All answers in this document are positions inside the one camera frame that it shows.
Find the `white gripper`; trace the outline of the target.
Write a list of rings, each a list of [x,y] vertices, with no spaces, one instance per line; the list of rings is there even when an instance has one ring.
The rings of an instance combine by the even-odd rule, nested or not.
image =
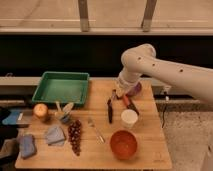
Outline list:
[[[123,95],[128,95],[128,92],[134,88],[138,83],[140,83],[139,81],[136,82],[129,82],[125,79],[125,77],[120,74],[118,76],[118,78],[116,79],[116,93],[119,97],[123,96]]]

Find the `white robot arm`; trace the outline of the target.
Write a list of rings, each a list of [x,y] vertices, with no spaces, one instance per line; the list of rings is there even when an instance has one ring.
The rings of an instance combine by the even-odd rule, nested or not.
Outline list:
[[[117,85],[125,93],[134,89],[141,75],[145,74],[213,105],[213,69],[157,59],[151,44],[124,51],[121,63],[123,69],[118,75]]]

